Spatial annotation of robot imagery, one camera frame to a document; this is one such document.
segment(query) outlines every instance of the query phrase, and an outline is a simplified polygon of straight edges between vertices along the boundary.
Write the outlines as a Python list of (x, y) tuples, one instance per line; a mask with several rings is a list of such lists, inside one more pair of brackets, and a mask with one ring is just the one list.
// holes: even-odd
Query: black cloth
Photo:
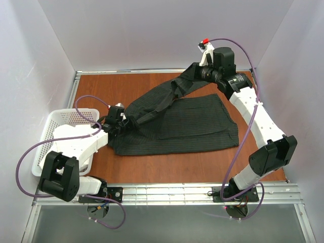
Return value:
[(182, 98), (207, 85), (196, 64), (135, 100), (125, 110), (137, 128), (109, 142), (118, 155), (214, 151), (238, 145), (238, 129), (218, 95)]

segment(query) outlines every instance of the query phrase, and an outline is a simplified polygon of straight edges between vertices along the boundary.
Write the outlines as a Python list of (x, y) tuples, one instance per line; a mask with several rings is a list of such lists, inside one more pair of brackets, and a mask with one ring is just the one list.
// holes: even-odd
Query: brown tabletop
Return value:
[[(178, 73), (82, 75), (75, 99), (82, 95), (95, 95), (110, 105), (122, 103), (127, 107), (153, 87), (178, 75)], [(215, 84), (209, 84), (186, 97), (214, 93), (222, 99), (231, 118), (237, 123), (241, 141), (247, 125)], [(82, 107), (96, 108), (101, 115), (107, 114), (107, 108), (95, 99), (84, 98), (79, 102), (79, 108)], [(105, 146), (94, 155), (89, 175), (106, 179), (108, 183), (221, 182), (236, 150), (237, 147), (199, 153), (118, 156), (114, 154), (112, 148)], [(248, 164), (249, 155), (256, 150), (254, 137), (250, 133), (230, 176), (240, 172)], [(280, 169), (263, 180), (284, 181), (286, 178), (284, 171)]]

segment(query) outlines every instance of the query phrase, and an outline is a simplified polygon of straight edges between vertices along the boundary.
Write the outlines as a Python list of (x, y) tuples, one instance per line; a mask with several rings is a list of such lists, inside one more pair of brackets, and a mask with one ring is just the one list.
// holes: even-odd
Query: white wall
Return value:
[[(66, 107), (74, 70), (37, 0), (0, 1), (0, 242), (20, 242), (32, 198), (15, 182), (19, 157), (39, 141), (53, 109)], [(36, 190), (34, 153), (20, 178)]]
[[(39, 2), (74, 69), (98, 71), (186, 68), (200, 61), (206, 37), (238, 41), (257, 64), (293, 0)], [(248, 69), (236, 50), (238, 68)]]
[(317, 242), (324, 242), (324, 2), (295, 0), (257, 72), (262, 101), (298, 145), (287, 177), (297, 182)]

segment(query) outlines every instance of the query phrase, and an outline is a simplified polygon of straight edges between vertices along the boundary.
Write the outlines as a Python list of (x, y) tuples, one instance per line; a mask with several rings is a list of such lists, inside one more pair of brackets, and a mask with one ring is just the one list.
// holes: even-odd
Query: black mounting plate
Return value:
[[(113, 199), (119, 203), (121, 203), (123, 201), (123, 188), (122, 187), (107, 187), (107, 192), (108, 195), (111, 195), (111, 197), (108, 197), (110, 199)], [(98, 202), (97, 199), (93, 199), (93, 198), (88, 198), (85, 196), (79, 196), (79, 203), (81, 204), (102, 204), (101, 202)]]
[[(212, 191), (220, 191), (221, 186), (213, 186)], [(251, 202), (257, 202), (259, 201), (259, 196), (257, 193), (257, 189), (253, 187), (250, 191), (244, 193), (243, 195), (239, 196), (238, 199), (245, 198), (245, 196), (248, 196), (249, 201)], [(222, 199), (220, 196), (213, 196), (213, 202), (214, 203), (222, 203)]]

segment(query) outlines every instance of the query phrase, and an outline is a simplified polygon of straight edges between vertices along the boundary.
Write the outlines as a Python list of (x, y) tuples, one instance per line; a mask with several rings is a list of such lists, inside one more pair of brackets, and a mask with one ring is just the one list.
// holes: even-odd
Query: laundry basket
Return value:
[[(96, 109), (88, 109), (88, 108), (80, 108), (79, 111), (82, 115), (90, 120), (98, 120), (99, 119), (99, 111)], [(80, 124), (89, 124), (89, 122), (83, 119), (75, 109), (61, 109), (61, 110), (54, 110), (49, 114), (43, 133), (41, 137), (41, 141), (49, 140), (53, 138), (54, 130), (61, 125), (68, 124), (71, 126), (80, 125)], [(52, 147), (51, 143), (46, 143), (37, 148), (36, 156), (31, 168), (31, 172), (35, 176), (41, 176), (42, 169), (39, 166), (39, 163), (42, 161), (43, 157), (46, 155), (47, 151)], [(88, 167), (80, 172), (81, 176), (89, 173), (91, 169), (92, 163), (92, 156), (89, 160)]]

